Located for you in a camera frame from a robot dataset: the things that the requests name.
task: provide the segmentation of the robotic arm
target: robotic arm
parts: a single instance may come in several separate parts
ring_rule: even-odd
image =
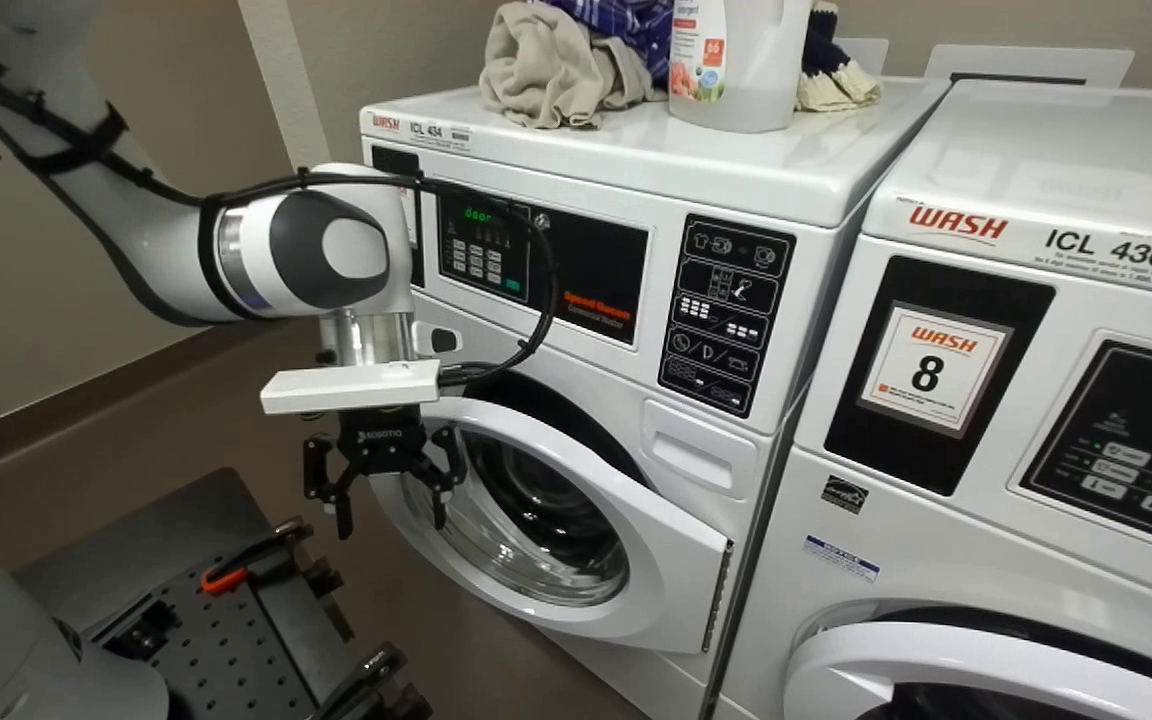
[[[274,417],[437,399],[437,362],[411,362],[417,180],[340,164],[226,197],[161,183],[81,59],[96,7],[0,0],[0,138],[136,300],[176,324],[324,318],[340,364],[282,372],[262,394]]]

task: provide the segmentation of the floor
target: floor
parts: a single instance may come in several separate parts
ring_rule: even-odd
[[[618,693],[539,633],[484,608],[433,572],[358,492],[358,537],[335,541],[299,502],[307,422],[262,417],[262,384],[307,364],[314,330],[274,330],[217,362],[152,384],[86,424],[0,457],[0,564],[26,568],[207,470],[237,470],[274,519],[318,525],[314,553],[344,572],[340,611],[359,656],[394,639],[408,680],[444,720],[638,720]]]

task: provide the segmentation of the laundry machine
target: laundry machine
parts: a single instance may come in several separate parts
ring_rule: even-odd
[[[1152,720],[1152,94],[957,84],[855,240],[723,720]]]
[[[939,94],[763,138],[661,104],[539,132],[473,90],[364,110],[364,162],[422,175],[417,318],[463,372],[422,407],[455,484],[371,482],[404,541],[649,718],[699,718],[862,208]]]

